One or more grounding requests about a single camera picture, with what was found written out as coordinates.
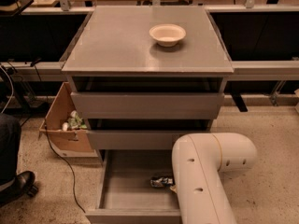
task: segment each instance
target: black pants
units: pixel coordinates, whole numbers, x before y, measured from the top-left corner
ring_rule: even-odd
[[[0,185],[11,181],[16,175],[20,139],[18,120],[0,113]]]

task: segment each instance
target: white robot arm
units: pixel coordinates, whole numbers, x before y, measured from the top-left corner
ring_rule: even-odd
[[[253,143],[237,133],[195,133],[179,138],[172,164],[184,224],[234,224],[219,172],[248,170],[257,157]]]

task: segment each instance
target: bowl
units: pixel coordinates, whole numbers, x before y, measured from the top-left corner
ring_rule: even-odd
[[[186,31],[175,24],[160,24],[152,27],[149,34],[160,46],[173,47],[186,36]]]

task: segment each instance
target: shoe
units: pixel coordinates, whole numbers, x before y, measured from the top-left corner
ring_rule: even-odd
[[[15,177],[15,181],[8,188],[0,191],[0,207],[11,203],[28,192],[33,186],[36,176],[31,171],[25,171]]]

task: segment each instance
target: floor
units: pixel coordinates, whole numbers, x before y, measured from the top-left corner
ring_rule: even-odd
[[[297,224],[299,219],[299,114],[294,102],[272,106],[268,99],[245,99],[248,112],[239,112],[231,99],[225,104],[212,132],[242,133],[258,150],[254,167],[239,176],[225,175],[223,185],[240,224]],[[42,118],[22,127],[18,173],[36,173],[39,192],[26,195],[0,209],[3,224],[90,223],[76,205],[69,166],[39,137]],[[76,197],[85,209],[97,203],[101,165],[97,158],[66,158],[75,171]]]

